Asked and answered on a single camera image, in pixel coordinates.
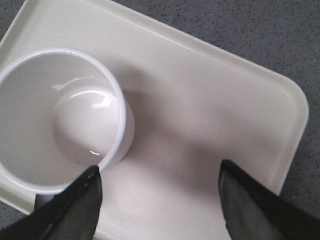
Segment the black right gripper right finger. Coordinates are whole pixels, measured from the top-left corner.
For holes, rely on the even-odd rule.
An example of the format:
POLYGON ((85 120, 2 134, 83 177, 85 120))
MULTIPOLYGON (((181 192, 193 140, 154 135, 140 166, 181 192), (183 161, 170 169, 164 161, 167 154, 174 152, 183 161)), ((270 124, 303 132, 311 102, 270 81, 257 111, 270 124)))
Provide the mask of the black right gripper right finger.
POLYGON ((318 240, 319 219, 265 188, 233 161, 221 162, 218 192, 233 240, 318 240))

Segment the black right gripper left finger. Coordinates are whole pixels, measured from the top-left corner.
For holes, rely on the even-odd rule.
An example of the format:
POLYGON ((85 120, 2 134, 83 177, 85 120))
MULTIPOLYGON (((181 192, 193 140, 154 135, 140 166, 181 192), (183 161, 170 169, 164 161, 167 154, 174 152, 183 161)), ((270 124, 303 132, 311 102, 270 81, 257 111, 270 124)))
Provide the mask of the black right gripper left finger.
POLYGON ((92 240, 103 193, 99 167, 88 167, 64 191, 0 231, 2 240, 92 240))

